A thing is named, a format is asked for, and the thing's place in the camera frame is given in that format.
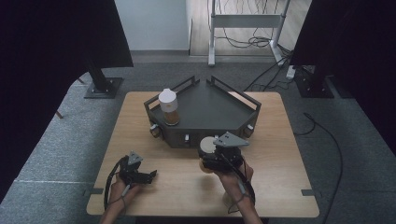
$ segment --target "black monitor stand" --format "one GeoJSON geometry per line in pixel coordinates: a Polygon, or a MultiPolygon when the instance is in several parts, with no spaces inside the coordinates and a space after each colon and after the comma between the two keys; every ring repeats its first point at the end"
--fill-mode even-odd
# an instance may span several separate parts
{"type": "Polygon", "coordinates": [[[81,51],[82,61],[92,77],[92,84],[87,89],[85,99],[114,99],[122,83],[122,77],[105,77],[102,69],[97,67],[86,48],[81,51]]]}
{"type": "Polygon", "coordinates": [[[297,68],[294,80],[301,97],[304,98],[334,98],[329,85],[326,83],[327,70],[323,66],[316,66],[312,73],[303,66],[297,68]]]}

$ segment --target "black metal bracket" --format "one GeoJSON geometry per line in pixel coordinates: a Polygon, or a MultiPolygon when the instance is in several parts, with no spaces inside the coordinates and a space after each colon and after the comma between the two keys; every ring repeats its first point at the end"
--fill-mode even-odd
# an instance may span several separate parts
{"type": "Polygon", "coordinates": [[[106,77],[106,89],[104,91],[98,90],[92,83],[87,89],[84,99],[114,99],[122,81],[122,77],[106,77]]]}
{"type": "Polygon", "coordinates": [[[303,98],[334,98],[323,74],[300,72],[296,73],[294,81],[303,98]]]}

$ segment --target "wooden table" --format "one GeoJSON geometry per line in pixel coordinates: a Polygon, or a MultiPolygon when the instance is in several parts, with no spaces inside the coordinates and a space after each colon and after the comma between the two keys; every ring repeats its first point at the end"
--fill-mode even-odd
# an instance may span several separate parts
{"type": "MultiPolygon", "coordinates": [[[[227,214],[221,199],[224,188],[216,175],[203,173],[198,154],[192,148],[170,148],[149,132],[143,103],[158,92],[129,92],[124,100],[114,132],[94,187],[103,189],[106,179],[123,156],[131,150],[144,160],[139,172],[158,170],[128,207],[128,216],[240,217],[227,214]]],[[[303,196],[311,189],[282,99],[275,92],[247,92],[262,103],[250,146],[242,154],[254,169],[252,186],[256,209],[261,217],[317,217],[314,196],[303,196]]],[[[93,194],[87,206],[91,215],[104,212],[103,194],[93,194]]]]}

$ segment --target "brown contents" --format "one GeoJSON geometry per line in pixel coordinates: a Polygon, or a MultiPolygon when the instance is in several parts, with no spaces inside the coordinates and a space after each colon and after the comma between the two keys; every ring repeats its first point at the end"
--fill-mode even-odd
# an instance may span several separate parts
{"type": "Polygon", "coordinates": [[[164,116],[165,116],[165,122],[167,125],[176,125],[178,124],[178,121],[180,120],[180,118],[178,117],[178,113],[177,111],[172,111],[172,112],[163,112],[164,116]]]}

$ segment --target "metal frame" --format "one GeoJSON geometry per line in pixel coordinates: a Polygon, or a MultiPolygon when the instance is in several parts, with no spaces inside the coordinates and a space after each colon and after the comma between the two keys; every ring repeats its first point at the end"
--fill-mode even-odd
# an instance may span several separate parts
{"type": "Polygon", "coordinates": [[[212,0],[211,31],[209,39],[209,66],[215,66],[215,28],[277,28],[273,40],[270,41],[271,50],[274,53],[278,65],[282,65],[281,50],[277,46],[290,0],[287,0],[285,8],[280,15],[216,15],[216,0],[212,0]]]}

